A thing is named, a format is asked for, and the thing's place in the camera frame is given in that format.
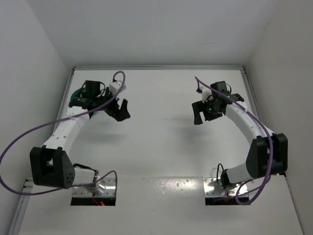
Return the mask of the metal base plate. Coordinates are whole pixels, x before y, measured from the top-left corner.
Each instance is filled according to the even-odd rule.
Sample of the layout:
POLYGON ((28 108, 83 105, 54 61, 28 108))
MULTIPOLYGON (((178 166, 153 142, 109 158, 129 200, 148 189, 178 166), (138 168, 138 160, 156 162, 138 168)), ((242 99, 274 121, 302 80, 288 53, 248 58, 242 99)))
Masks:
POLYGON ((74 187, 72 197, 83 198, 113 198, 116 195, 116 180, 114 178, 104 178, 101 181, 87 187, 74 187))
POLYGON ((239 197, 249 196, 246 185, 240 188, 240 184, 235 184, 224 189, 216 178, 203 178, 203 190, 207 198, 234 197, 236 193, 239 197))

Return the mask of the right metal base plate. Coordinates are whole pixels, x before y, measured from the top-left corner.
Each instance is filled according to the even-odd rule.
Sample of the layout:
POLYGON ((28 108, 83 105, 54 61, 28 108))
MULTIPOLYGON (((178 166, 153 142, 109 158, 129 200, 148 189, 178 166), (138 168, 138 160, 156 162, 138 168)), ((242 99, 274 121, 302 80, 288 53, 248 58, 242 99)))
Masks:
POLYGON ((249 196, 246 185, 240 188, 240 184, 235 184, 224 189, 216 178, 203 178, 203 190, 207 198, 234 197, 236 193, 239 197, 249 196))

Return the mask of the teal ribbed divided container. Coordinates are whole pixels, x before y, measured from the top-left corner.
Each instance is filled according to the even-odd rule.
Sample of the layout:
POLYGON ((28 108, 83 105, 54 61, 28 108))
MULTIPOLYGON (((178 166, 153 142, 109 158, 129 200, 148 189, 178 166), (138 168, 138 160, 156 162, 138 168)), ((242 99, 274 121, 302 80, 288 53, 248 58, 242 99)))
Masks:
POLYGON ((70 97, 70 102, 72 102, 76 97, 79 97, 81 95, 81 92, 85 91, 85 87, 79 88, 76 91, 73 92, 73 94, 70 97))

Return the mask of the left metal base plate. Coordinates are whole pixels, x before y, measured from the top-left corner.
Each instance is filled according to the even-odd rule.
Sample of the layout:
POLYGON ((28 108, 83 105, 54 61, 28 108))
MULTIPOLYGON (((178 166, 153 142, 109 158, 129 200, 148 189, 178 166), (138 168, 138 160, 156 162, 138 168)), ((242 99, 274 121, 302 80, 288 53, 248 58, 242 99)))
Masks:
POLYGON ((72 197, 83 198, 113 198, 116 195, 116 180, 114 178, 104 178, 101 181, 87 187, 74 187, 72 197))

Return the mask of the aluminium table frame rail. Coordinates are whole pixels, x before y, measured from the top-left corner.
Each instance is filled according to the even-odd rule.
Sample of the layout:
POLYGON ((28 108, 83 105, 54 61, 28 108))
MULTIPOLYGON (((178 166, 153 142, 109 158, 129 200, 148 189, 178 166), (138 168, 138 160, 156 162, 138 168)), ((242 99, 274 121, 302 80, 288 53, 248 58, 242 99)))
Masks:
POLYGON ((254 89, 248 77, 248 74, 246 72, 246 69, 244 67, 240 67, 240 73, 242 76, 242 80, 243 80, 245 92, 246 92, 246 94, 244 95, 246 106, 248 110, 261 121, 261 116, 260 116, 256 96, 254 93, 254 89))

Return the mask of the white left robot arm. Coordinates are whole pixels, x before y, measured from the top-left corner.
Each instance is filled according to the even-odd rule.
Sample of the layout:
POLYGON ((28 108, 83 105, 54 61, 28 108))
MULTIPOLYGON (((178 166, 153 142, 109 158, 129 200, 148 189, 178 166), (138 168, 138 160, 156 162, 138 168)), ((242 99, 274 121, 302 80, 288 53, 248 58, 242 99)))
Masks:
POLYGON ((68 189, 93 184, 97 170, 73 164, 69 152, 82 127, 99 111, 116 121, 130 118, 127 100, 118 104, 118 94, 126 89, 122 81, 113 80, 108 87, 99 81, 87 80, 76 90, 62 121, 41 147, 33 147, 30 163, 34 184, 68 189))

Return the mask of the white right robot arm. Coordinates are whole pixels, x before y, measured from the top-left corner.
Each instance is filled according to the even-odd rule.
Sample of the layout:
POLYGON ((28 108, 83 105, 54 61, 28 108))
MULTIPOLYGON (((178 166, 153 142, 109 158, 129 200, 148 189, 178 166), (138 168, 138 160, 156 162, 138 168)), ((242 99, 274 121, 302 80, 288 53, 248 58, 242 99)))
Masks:
POLYGON ((223 188, 265 176, 285 173, 288 169, 288 138, 265 127, 247 109, 244 98, 220 81, 206 86, 197 83, 201 100, 192 103, 194 124, 226 116, 247 139, 250 149, 243 164, 224 169, 220 176, 223 188))

